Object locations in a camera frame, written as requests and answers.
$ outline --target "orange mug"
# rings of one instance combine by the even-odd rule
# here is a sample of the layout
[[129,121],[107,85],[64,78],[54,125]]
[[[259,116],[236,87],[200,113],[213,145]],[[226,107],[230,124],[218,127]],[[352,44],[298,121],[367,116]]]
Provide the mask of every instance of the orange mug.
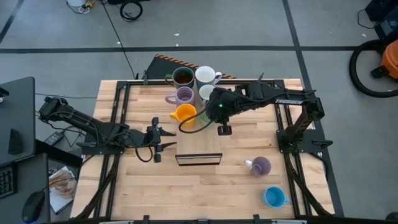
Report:
[[[170,117],[176,119],[179,122],[184,121],[185,119],[196,115],[197,111],[194,106],[191,104],[181,104],[177,107],[175,112],[170,113]],[[195,125],[195,118],[190,119],[189,121],[183,124],[184,128],[192,128]]]

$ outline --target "mug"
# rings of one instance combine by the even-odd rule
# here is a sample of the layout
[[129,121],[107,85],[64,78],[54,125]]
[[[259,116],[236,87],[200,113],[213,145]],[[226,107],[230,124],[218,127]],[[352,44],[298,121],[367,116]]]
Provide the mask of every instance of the mug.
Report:
[[[177,107],[175,112],[170,113],[170,117],[176,119],[179,122],[184,121],[185,119],[196,115],[197,111],[194,106],[190,104],[181,104],[180,106]],[[195,124],[195,118],[192,118],[191,120],[185,122],[183,124],[184,128],[192,128],[193,125]]]
[[207,102],[209,102],[210,94],[214,88],[215,88],[215,86],[207,84],[207,85],[203,85],[199,89],[199,96],[200,96],[200,101],[201,101],[202,105],[205,105],[205,104],[207,104]]
[[250,173],[255,177],[268,175],[271,172],[271,163],[262,156],[256,157],[253,161],[245,160],[244,164],[251,168]]
[[262,201],[272,208],[282,208],[285,202],[290,202],[284,191],[276,186],[269,187],[264,191]]
[[215,72],[209,66],[201,66],[195,71],[195,78],[197,80],[198,90],[207,84],[215,85],[221,80],[223,74]]
[[180,106],[181,104],[187,103],[193,105],[195,102],[195,95],[193,90],[189,87],[180,87],[176,93],[167,95],[165,101],[171,104]]
[[195,79],[195,75],[192,69],[187,67],[180,67],[174,70],[173,74],[167,74],[164,77],[164,80],[167,84],[174,86],[175,88],[180,88],[183,86],[187,86],[189,88],[193,88],[193,80]]

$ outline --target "white mug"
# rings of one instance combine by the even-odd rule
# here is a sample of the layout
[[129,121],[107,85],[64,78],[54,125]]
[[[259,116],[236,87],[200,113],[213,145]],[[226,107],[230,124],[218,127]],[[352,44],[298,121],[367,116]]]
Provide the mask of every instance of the white mug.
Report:
[[205,105],[209,101],[210,94],[214,88],[215,87],[213,85],[206,84],[199,89],[200,101],[203,105]]
[[195,78],[197,80],[198,90],[207,84],[215,85],[221,80],[223,74],[215,72],[209,66],[201,66],[195,71]]

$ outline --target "lavender mug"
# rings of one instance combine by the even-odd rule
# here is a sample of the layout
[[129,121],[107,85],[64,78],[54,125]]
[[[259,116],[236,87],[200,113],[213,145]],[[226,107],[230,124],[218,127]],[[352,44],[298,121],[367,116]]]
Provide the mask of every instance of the lavender mug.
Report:
[[167,95],[164,99],[166,102],[175,104],[177,106],[180,106],[184,103],[194,106],[195,95],[193,94],[193,90],[191,88],[183,86],[178,88],[176,93]]

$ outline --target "keyboard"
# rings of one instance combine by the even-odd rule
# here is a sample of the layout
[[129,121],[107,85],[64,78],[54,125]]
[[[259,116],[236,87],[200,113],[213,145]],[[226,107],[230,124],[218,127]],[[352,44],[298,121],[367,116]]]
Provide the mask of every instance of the keyboard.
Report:
[[13,195],[17,192],[16,164],[0,167],[0,198]]

